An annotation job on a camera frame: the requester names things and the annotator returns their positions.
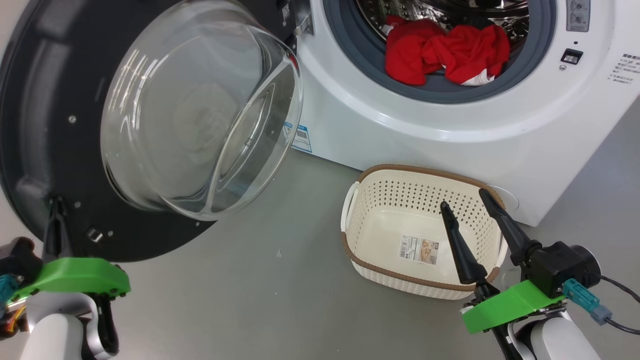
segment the floor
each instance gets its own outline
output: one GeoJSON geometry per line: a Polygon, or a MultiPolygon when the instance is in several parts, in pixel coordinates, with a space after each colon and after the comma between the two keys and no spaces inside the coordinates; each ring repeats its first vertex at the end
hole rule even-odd
{"type": "MultiPolygon", "coordinates": [[[[591,249],[603,273],[640,290],[640,101],[537,228],[591,249]]],[[[469,335],[462,302],[409,295],[360,277],[339,241],[344,195],[358,171],[293,152],[249,207],[184,247],[124,264],[133,292],[113,303],[119,360],[500,359],[493,335],[469,335]]],[[[601,284],[615,319],[640,307],[601,284]]],[[[570,313],[603,359],[637,356],[633,335],[570,313]]],[[[27,336],[0,342],[19,358],[27,336]]]]}

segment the stainless steel drum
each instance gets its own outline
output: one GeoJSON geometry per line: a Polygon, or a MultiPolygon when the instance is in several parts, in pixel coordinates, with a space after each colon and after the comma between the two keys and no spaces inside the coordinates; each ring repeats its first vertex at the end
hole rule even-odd
{"type": "Polygon", "coordinates": [[[502,26],[516,49],[527,39],[527,0],[354,0],[375,34],[386,41],[382,31],[387,15],[407,20],[431,19],[449,31],[460,24],[488,19],[502,26]]]}

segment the basket label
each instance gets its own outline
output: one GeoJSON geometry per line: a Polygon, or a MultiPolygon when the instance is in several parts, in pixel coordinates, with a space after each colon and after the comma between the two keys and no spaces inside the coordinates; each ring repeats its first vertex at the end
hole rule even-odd
{"type": "Polygon", "coordinates": [[[400,258],[435,265],[438,259],[439,243],[415,236],[402,235],[400,258]]]}

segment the brown basket rim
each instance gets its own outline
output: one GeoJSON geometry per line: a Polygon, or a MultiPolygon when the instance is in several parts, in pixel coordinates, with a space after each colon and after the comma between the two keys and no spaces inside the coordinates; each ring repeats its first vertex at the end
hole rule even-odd
{"type": "MultiPolygon", "coordinates": [[[[500,198],[500,195],[498,195],[498,193],[487,184],[484,184],[481,181],[472,179],[470,177],[453,174],[453,173],[445,172],[441,170],[433,170],[430,168],[414,167],[410,165],[381,164],[381,165],[376,165],[374,167],[370,167],[367,170],[364,170],[364,172],[362,172],[362,174],[358,178],[358,182],[361,183],[367,176],[380,170],[398,170],[398,171],[407,171],[407,172],[417,172],[420,174],[444,177],[446,179],[451,179],[451,180],[459,181],[461,183],[467,183],[469,185],[477,186],[479,188],[483,188],[489,191],[489,193],[497,200],[498,204],[502,206],[502,208],[504,208],[504,203],[502,201],[502,198],[500,198]]],[[[367,263],[366,261],[363,261],[362,259],[358,258],[353,253],[353,251],[351,251],[351,248],[349,248],[349,243],[347,241],[347,234],[344,231],[341,232],[340,237],[342,238],[342,246],[344,247],[344,250],[347,253],[347,256],[349,256],[349,258],[354,263],[364,268],[367,268],[369,270],[379,272],[383,275],[395,277],[396,279],[413,282],[415,284],[430,286],[432,288],[440,288],[440,289],[453,290],[453,291],[465,291],[465,292],[473,291],[476,288],[474,285],[446,284],[444,282],[436,282],[436,281],[419,279],[417,277],[403,275],[403,274],[393,272],[385,268],[381,268],[379,266],[367,263]]],[[[499,272],[500,272],[500,268],[497,266],[494,267],[493,270],[491,270],[491,272],[489,273],[489,275],[487,275],[486,280],[488,282],[493,282],[496,276],[498,276],[499,272]]]]}

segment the red clothing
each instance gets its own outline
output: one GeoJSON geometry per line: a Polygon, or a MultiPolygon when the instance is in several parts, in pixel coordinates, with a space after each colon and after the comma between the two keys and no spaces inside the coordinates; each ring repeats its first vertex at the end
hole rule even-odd
{"type": "Polygon", "coordinates": [[[459,25],[447,34],[428,19],[407,22],[390,16],[387,22],[397,26],[387,37],[385,69],[407,85],[424,85],[425,75],[442,67],[456,84],[474,85],[478,76],[489,82],[509,61],[509,39],[498,25],[482,30],[459,25]]]}

